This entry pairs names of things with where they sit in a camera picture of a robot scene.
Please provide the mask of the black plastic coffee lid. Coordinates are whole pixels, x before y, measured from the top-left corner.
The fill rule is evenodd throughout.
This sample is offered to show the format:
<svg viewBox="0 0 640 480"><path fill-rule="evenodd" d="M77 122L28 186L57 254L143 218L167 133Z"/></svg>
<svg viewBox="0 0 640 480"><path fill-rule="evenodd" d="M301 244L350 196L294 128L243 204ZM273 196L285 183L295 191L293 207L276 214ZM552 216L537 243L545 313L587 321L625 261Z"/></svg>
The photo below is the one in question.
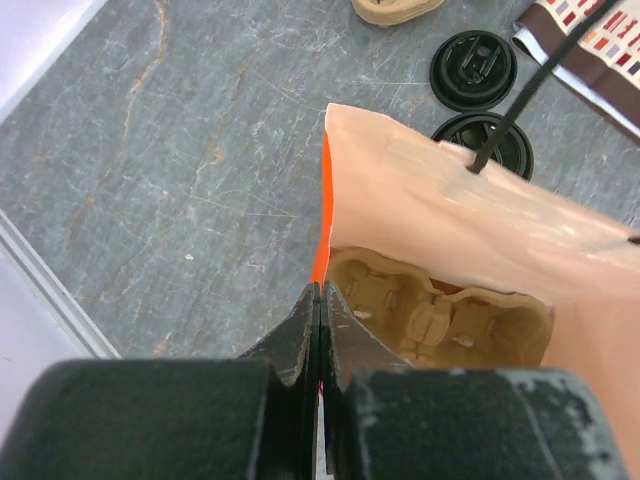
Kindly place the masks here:
<svg viewBox="0 0 640 480"><path fill-rule="evenodd" d="M444 122L432 135L470 150L478 150L494 133L502 116L492 112L462 113ZM529 181L534 170L534 154L524 131L513 124L492 154L492 159Z"/></svg>

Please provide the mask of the single cardboard cup carrier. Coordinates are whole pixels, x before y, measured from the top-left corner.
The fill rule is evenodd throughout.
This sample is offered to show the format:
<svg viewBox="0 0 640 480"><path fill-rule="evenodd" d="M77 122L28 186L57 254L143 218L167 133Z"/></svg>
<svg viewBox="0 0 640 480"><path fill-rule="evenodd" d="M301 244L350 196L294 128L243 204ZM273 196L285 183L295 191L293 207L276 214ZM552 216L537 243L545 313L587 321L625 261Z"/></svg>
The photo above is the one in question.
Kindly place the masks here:
<svg viewBox="0 0 640 480"><path fill-rule="evenodd" d="M532 368L553 330L549 307L527 295L458 287L364 248L331 253L327 278L357 321L423 368Z"/></svg>

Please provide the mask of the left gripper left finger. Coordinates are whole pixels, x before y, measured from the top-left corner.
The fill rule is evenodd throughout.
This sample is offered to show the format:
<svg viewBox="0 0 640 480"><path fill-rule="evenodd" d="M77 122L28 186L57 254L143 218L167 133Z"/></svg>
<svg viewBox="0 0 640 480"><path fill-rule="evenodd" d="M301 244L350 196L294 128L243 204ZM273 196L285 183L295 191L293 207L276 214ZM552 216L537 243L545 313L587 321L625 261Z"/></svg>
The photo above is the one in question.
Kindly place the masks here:
<svg viewBox="0 0 640 480"><path fill-rule="evenodd" d="M235 359L72 360L14 422L18 479L311 479L319 288Z"/></svg>

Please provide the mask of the orange paper bag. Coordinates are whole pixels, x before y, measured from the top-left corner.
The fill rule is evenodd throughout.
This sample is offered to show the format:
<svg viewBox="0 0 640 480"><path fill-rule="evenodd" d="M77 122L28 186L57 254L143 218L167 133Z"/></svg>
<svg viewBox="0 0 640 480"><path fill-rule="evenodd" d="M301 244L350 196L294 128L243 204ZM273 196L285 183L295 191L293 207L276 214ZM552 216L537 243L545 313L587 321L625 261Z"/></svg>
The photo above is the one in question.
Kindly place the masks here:
<svg viewBox="0 0 640 480"><path fill-rule="evenodd" d="M364 248L458 287L531 296L550 308L537 367L581 377L639 474L639 248L627 227L470 149L380 113L331 103L324 120L321 237L311 274L335 250Z"/></svg>

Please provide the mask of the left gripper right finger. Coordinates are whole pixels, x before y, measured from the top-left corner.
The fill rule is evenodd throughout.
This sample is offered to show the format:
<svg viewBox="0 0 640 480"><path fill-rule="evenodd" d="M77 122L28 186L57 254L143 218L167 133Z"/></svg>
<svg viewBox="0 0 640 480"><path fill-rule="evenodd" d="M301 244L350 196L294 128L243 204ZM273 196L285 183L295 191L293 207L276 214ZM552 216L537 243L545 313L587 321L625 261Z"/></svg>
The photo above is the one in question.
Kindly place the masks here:
<svg viewBox="0 0 640 480"><path fill-rule="evenodd" d="M320 304L326 468L337 479L626 479L591 390L557 369L417 369Z"/></svg>

